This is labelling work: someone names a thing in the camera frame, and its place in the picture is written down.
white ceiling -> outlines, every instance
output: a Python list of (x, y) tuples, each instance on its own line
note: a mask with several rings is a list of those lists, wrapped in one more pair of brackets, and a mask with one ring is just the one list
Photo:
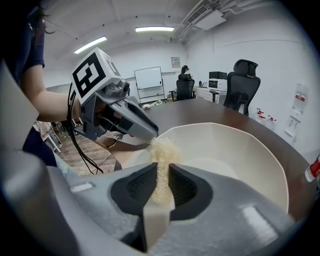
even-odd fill
[[(104, 51), (144, 41), (169, 42), (174, 32), (136, 33), (136, 27), (179, 27), (198, 4), (225, 10), (225, 17), (275, 0), (50, 0), (45, 6), (45, 57), (74, 63), (88, 53), (74, 51), (102, 36)], [(200, 28), (193, 27), (195, 32)]]

dark wooden table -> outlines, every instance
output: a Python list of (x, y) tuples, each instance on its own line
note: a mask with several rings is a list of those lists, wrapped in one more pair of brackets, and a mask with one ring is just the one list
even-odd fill
[(287, 142), (255, 120), (222, 105), (203, 99), (188, 99), (157, 105), (146, 114), (159, 127), (159, 134), (170, 128), (216, 123), (247, 132), (261, 141), (282, 165), (289, 190), (289, 214), (296, 220), (305, 217), (314, 204), (317, 183), (305, 178), (308, 162)]

ceiling light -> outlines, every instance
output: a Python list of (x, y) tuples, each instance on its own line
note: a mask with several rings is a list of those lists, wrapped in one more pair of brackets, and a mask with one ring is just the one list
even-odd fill
[(79, 53), (81, 53), (82, 51), (84, 51), (85, 49), (87, 49), (87, 48), (89, 48), (89, 47), (91, 47), (91, 46), (94, 46), (94, 45), (96, 45), (96, 44), (98, 44), (98, 43), (100, 43), (100, 42), (102, 42), (102, 41), (105, 41), (105, 40), (107, 40), (107, 38), (106, 38), (105, 36), (103, 36), (103, 37), (101, 37), (101, 38), (99, 38), (99, 39), (97, 39), (97, 40), (94, 40), (94, 41), (86, 44), (85, 46), (82, 46), (80, 49), (76, 50), (74, 53), (75, 53), (75, 54), (79, 54)]
[(136, 27), (135, 32), (142, 31), (173, 31), (175, 28), (173, 26), (141, 26)]

black office chair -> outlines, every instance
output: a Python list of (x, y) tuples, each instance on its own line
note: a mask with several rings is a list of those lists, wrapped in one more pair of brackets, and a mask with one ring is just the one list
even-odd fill
[[(238, 111), (246, 116), (249, 115), (248, 107), (255, 96), (260, 78), (256, 76), (258, 64), (246, 59), (239, 59), (233, 67), (234, 72), (227, 76), (227, 91), (224, 106)], [(215, 102), (217, 91), (211, 90), (212, 101)]]
[(183, 101), (195, 98), (195, 92), (193, 91), (195, 80), (193, 79), (180, 79), (190, 77), (190, 74), (180, 74), (176, 81), (176, 100), (174, 100), (174, 90), (169, 91), (172, 96), (172, 101)]

black soft finger pad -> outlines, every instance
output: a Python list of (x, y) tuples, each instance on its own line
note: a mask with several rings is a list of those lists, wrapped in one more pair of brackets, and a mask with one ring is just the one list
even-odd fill
[(169, 187), (175, 204), (175, 210), (170, 214), (171, 221), (195, 218), (208, 207), (214, 195), (203, 178), (175, 164), (169, 164)]
[(122, 212), (143, 215), (143, 208), (157, 185), (157, 165), (154, 162), (114, 182), (110, 195)]
[(140, 119), (142, 119), (143, 121), (145, 121), (148, 125), (152, 126), (157, 132), (159, 131), (158, 126), (152, 122), (145, 113), (143, 113), (141, 111), (141, 109), (139, 109), (138, 107), (136, 107), (133, 104), (127, 103), (127, 108), (132, 111), (136, 116), (138, 116)]

